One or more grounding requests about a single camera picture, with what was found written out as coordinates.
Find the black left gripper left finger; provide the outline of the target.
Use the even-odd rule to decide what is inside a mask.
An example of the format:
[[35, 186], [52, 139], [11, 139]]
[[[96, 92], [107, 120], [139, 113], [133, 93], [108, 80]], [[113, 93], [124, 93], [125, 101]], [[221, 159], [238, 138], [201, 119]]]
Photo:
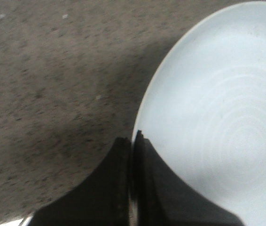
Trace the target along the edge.
[[99, 166], [76, 188], [39, 209], [32, 226], [127, 226], [131, 142], [116, 138]]

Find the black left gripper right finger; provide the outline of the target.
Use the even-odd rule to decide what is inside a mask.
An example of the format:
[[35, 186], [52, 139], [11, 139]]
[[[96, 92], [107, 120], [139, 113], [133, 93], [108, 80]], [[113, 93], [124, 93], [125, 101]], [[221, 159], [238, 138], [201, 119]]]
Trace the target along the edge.
[[242, 226], [232, 212], [180, 179], [138, 131], [131, 155], [131, 194], [139, 226]]

